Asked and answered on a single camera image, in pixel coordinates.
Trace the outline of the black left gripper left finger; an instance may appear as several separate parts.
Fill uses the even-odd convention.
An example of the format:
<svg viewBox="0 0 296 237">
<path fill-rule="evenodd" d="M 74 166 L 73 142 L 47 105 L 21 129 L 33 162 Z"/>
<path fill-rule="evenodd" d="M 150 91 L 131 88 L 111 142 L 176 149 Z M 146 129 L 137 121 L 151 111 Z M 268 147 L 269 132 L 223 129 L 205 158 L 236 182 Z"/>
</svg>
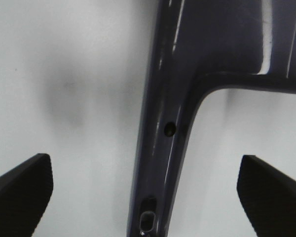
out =
<svg viewBox="0 0 296 237">
<path fill-rule="evenodd" d="M 31 237 L 52 192 L 48 154 L 36 154 L 0 176 L 0 237 Z"/>
</svg>

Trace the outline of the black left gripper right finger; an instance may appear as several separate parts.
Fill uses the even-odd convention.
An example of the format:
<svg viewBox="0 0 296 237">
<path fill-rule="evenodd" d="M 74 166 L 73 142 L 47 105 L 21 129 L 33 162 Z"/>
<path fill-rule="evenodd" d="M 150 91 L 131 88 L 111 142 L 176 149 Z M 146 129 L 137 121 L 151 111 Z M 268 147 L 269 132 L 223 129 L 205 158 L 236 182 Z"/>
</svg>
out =
<svg viewBox="0 0 296 237">
<path fill-rule="evenodd" d="M 259 237 L 296 237 L 296 180 L 244 155 L 237 180 L 241 205 Z"/>
</svg>

